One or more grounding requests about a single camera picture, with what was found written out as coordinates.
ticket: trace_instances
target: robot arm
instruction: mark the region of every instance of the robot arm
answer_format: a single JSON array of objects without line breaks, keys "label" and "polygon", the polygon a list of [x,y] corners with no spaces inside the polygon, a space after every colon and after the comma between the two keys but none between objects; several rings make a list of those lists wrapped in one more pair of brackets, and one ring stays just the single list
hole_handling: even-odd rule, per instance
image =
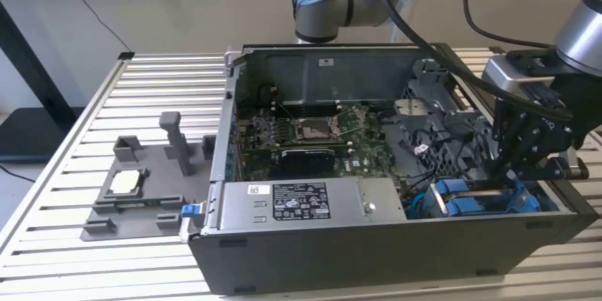
[{"label": "robot arm", "polygon": [[553,121],[497,101],[492,176],[512,169],[524,180],[585,179],[588,168],[576,149],[602,124],[602,0],[581,0],[555,47],[496,56],[484,74],[504,90],[573,114],[569,121]]},{"label": "robot arm", "polygon": [[340,27],[380,26],[388,18],[381,0],[298,0],[298,42],[332,42]]}]

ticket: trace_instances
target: aluminum extrusion table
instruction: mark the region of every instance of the aluminum extrusion table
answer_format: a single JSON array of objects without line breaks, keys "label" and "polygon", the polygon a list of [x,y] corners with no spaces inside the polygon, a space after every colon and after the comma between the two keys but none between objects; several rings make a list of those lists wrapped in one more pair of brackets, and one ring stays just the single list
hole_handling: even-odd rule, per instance
[{"label": "aluminum extrusion table", "polygon": [[[456,49],[480,75],[493,52]],[[137,55],[111,70],[53,161],[0,233],[0,300],[206,301],[213,295],[175,236],[83,242],[82,224],[114,161],[119,135],[167,143],[162,111],[178,110],[191,142],[215,134],[222,108],[221,54]],[[602,138],[580,157],[592,177],[575,185],[602,212]],[[602,221],[567,245],[540,249],[504,278],[406,283],[234,297],[235,300],[602,300]]]}]

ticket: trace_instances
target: open computer tower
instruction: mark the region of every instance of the open computer tower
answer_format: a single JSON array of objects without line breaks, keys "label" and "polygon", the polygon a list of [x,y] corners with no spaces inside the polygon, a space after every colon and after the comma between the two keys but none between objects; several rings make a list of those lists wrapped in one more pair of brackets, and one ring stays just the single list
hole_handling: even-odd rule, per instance
[{"label": "open computer tower", "polygon": [[571,183],[472,192],[497,152],[489,99],[413,45],[246,46],[206,218],[186,223],[213,292],[504,275],[569,241],[597,219]]}]

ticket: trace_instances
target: gray plastic stand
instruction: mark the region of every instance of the gray plastic stand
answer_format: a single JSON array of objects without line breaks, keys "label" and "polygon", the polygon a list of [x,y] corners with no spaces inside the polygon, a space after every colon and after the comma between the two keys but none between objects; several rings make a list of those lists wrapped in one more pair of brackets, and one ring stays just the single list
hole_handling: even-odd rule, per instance
[{"label": "gray plastic stand", "polygon": [[[165,112],[159,125],[169,145],[142,146],[137,136],[118,138],[115,162],[93,205],[82,232],[83,241],[177,235],[186,203],[203,201],[209,194],[215,137],[187,144],[181,133],[181,113]],[[113,191],[115,175],[138,171],[131,190]]]}]

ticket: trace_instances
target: power supply label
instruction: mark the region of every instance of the power supply label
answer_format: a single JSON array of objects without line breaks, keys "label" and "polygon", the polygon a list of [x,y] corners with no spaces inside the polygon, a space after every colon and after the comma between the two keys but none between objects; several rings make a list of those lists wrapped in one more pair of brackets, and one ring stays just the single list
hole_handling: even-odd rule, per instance
[{"label": "power supply label", "polygon": [[273,198],[277,221],[330,219],[326,183],[273,185]]}]

